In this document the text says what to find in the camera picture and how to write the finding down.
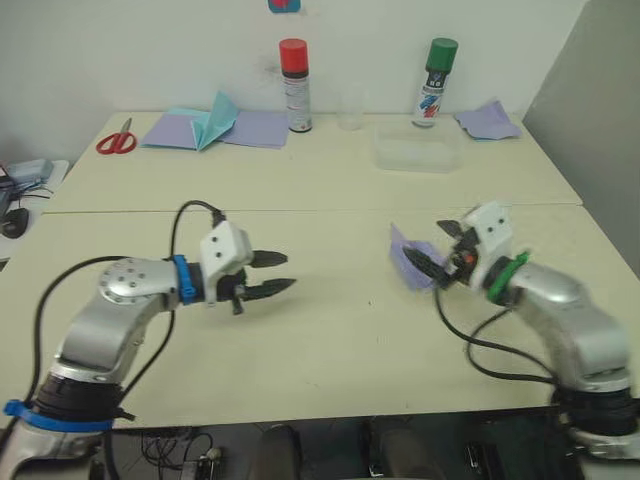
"computer mouse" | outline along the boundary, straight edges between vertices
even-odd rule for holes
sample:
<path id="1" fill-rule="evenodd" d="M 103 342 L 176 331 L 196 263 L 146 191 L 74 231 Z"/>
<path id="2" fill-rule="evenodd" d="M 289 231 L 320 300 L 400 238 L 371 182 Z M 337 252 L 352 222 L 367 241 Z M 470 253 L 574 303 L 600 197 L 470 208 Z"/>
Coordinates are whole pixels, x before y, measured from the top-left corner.
<path id="1" fill-rule="evenodd" d="M 2 234 L 7 238 L 20 238 L 29 225 L 29 210 L 16 208 L 2 218 Z"/>

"paper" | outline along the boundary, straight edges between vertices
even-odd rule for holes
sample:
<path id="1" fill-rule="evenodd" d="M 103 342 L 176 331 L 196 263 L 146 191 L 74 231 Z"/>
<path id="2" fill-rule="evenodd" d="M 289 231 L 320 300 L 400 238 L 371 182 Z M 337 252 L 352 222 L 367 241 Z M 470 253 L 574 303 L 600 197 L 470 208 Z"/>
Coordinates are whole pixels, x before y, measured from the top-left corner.
<path id="1" fill-rule="evenodd" d="M 286 113 L 240 112 L 233 128 L 220 140 L 249 147 L 281 148 L 287 143 L 288 134 Z"/>
<path id="2" fill-rule="evenodd" d="M 391 224 L 391 248 L 389 250 L 389 256 L 398 273 L 411 290 L 431 290 L 434 287 L 433 280 L 413 266 L 402 250 L 403 247 L 415 248 L 431 257 L 433 261 L 440 265 L 444 265 L 444 258 L 429 242 L 407 240 L 398 227 L 393 223 Z"/>
<path id="3" fill-rule="evenodd" d="M 162 115 L 141 144 L 152 147 L 202 150 L 233 127 L 238 109 L 218 92 L 210 112 L 173 108 Z"/>
<path id="4" fill-rule="evenodd" d="M 454 115 L 460 126 L 476 139 L 500 140 L 507 137 L 519 137 L 522 131 L 511 123 L 500 101 L 488 103 L 478 110 Z"/>

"robotic arm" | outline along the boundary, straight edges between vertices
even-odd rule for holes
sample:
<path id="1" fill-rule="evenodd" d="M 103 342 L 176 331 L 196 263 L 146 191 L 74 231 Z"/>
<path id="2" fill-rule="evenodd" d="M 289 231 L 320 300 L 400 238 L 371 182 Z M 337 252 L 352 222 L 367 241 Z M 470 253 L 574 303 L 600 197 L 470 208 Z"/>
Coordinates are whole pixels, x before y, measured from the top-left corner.
<path id="1" fill-rule="evenodd" d="M 73 320 L 33 404 L 12 400 L 5 407 L 18 420 L 0 453 L 0 479 L 13 478 L 32 459 L 84 456 L 115 418 L 133 418 L 119 407 L 121 383 L 157 314 L 180 304 L 213 307 L 219 301 L 231 301 L 234 314 L 240 314 L 243 300 L 270 297 L 295 282 L 247 286 L 244 267 L 286 261 L 281 253 L 253 251 L 246 232 L 225 220 L 202 239 L 199 263 L 176 255 L 126 258 L 109 266 L 95 296 Z"/>
<path id="2" fill-rule="evenodd" d="M 412 263 L 441 288 L 461 282 L 497 305 L 510 305 L 542 338 L 557 375 L 555 401 L 569 433 L 593 456 L 640 460 L 638 408 L 631 396 L 624 329 L 595 306 L 578 281 L 511 254 L 507 211 L 496 202 L 462 222 L 438 224 L 457 241 L 442 267 L 417 250 Z"/>

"spray can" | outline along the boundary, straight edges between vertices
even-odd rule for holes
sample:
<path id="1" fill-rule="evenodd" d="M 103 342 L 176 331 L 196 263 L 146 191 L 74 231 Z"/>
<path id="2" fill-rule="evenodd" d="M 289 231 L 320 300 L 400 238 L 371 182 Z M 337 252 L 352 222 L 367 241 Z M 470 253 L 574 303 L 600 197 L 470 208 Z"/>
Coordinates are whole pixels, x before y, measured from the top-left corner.
<path id="1" fill-rule="evenodd" d="M 284 93 L 287 97 L 289 130 L 311 130 L 311 97 L 309 94 L 309 58 L 307 42 L 299 38 L 287 38 L 280 42 L 280 65 L 284 76 Z"/>
<path id="2" fill-rule="evenodd" d="M 426 78 L 418 93 L 413 123 L 419 127 L 431 127 L 440 110 L 442 95 L 458 51 L 458 42 L 450 38 L 435 38 L 431 42 L 427 59 Z"/>

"green cap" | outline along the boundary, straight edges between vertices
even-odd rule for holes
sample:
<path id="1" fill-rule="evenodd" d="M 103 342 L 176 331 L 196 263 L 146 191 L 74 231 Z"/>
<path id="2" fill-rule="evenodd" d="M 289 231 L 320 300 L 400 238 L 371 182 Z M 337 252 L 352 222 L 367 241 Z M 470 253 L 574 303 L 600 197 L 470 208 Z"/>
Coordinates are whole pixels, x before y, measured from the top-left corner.
<path id="1" fill-rule="evenodd" d="M 427 68 L 430 70 L 440 70 L 450 72 L 453 67 L 453 59 L 456 58 L 458 42 L 450 38 L 434 38 L 429 50 Z"/>

